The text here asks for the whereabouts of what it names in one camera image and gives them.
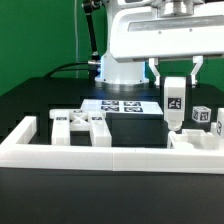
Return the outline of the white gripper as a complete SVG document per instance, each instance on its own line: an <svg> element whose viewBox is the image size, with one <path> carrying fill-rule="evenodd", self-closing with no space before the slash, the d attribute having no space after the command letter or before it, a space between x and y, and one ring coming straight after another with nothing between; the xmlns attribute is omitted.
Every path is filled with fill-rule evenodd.
<svg viewBox="0 0 224 224"><path fill-rule="evenodd" d="M192 16L159 18L157 12L146 6L117 13L111 28L112 56L122 62L150 58L156 87L160 86L157 58L194 56L187 81L195 87L203 56L224 55L224 2L196 5Z"/></svg>

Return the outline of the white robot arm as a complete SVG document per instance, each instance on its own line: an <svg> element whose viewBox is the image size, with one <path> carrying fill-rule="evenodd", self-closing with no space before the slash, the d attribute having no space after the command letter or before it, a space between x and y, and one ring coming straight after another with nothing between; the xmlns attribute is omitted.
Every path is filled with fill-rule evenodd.
<svg viewBox="0 0 224 224"><path fill-rule="evenodd" d="M144 64L160 84L159 61L191 59L191 83L203 59L224 57L224 0L100 0L108 22L98 82L146 84Z"/></svg>

